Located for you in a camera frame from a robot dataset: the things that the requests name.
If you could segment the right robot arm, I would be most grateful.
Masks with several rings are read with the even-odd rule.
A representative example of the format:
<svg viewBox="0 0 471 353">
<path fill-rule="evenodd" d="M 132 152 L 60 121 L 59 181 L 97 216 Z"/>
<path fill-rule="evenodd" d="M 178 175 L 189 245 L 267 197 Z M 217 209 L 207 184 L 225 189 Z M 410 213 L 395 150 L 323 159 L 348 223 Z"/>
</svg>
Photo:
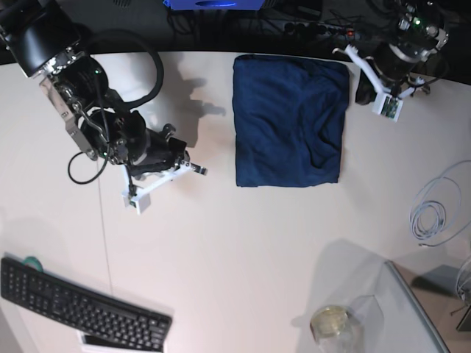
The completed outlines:
<svg viewBox="0 0 471 353">
<path fill-rule="evenodd" d="M 88 51 L 100 40 L 128 40 L 152 58 L 156 79 L 148 94 L 125 101 L 110 87 L 105 69 Z M 174 126 L 156 132 L 137 110 L 159 94 L 164 78 L 160 55 L 141 36 L 111 29 L 83 38 L 56 1 L 2 1 L 1 41 L 27 77 L 43 78 L 40 88 L 80 154 L 122 165 L 130 179 L 190 164 Z"/>
</svg>

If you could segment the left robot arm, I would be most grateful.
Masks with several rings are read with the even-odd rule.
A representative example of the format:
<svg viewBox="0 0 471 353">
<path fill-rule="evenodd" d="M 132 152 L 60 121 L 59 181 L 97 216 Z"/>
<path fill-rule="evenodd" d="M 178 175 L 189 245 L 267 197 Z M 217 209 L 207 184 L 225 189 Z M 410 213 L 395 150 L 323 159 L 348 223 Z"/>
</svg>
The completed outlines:
<svg viewBox="0 0 471 353">
<path fill-rule="evenodd" d="M 388 22 L 384 28 L 366 23 L 358 28 L 379 40 L 375 50 L 364 59 L 380 83 L 393 96 L 399 96 L 404 85 L 429 94 L 430 86 L 443 76 L 420 83 L 411 72 L 430 57 L 441 54 L 449 40 L 439 5 L 435 1 L 383 1 L 382 5 L 368 1 L 366 4 Z"/>
</svg>

